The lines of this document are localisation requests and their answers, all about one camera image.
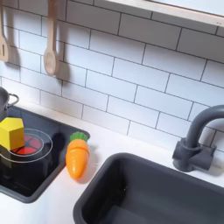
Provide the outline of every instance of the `wooden shelf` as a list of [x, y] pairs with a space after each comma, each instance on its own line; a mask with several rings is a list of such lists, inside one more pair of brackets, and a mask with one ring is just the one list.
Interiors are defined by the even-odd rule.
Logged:
[[168, 14], [171, 16], [179, 17], [179, 18], [187, 18], [194, 21], [210, 24], [210, 25], [218, 25], [224, 27], [224, 17], [217, 16], [214, 14], [209, 14], [205, 12], [200, 12], [196, 10], [188, 10], [184, 8], [180, 8], [178, 6], [167, 5], [163, 3], [155, 3], [146, 0], [106, 0], [109, 2], [117, 3], [117, 4], [125, 4], [133, 7], [137, 7], [140, 9], [148, 10], [148, 11], [156, 11], [164, 14]]

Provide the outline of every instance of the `toy pot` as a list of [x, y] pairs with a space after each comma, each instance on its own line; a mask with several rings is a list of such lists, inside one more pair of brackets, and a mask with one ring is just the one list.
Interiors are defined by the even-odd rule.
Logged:
[[[13, 103], [9, 103], [10, 96], [17, 99]], [[7, 110], [9, 107], [18, 103], [18, 96], [15, 94], [9, 94], [4, 88], [0, 87], [0, 122], [7, 116]]]

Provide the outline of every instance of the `gray faucet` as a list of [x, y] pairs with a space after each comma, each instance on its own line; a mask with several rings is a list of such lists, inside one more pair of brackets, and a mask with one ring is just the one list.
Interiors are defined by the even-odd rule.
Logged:
[[205, 109], [192, 121], [186, 138], [182, 138], [173, 153], [173, 165], [182, 172], [191, 172], [195, 168], [209, 170], [214, 159], [215, 147], [202, 149], [200, 135], [211, 121], [224, 118], [224, 105]]

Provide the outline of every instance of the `hanging utensil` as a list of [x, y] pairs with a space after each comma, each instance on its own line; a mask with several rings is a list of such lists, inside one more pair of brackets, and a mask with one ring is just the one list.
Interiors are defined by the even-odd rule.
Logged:
[[9, 55], [9, 44], [4, 36], [4, 7], [3, 0], [0, 0], [0, 60], [8, 62], [10, 59]]
[[56, 52], [56, 15], [57, 0], [48, 0], [47, 48], [45, 50], [44, 63], [45, 70], [49, 75], [56, 74], [59, 68]]

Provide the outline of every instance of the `pot handle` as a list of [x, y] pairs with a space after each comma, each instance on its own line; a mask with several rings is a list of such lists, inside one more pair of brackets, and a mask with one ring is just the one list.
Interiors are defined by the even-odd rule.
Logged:
[[18, 96], [16, 95], [16, 94], [9, 94], [10, 96], [14, 96], [14, 97], [16, 97], [17, 99], [13, 102], [13, 103], [9, 103], [7, 106], [6, 106], [6, 109], [8, 109], [8, 108], [10, 108], [10, 107], [12, 107], [12, 106], [14, 106], [16, 103], [18, 103], [18, 101], [19, 101], [19, 98], [18, 98]]

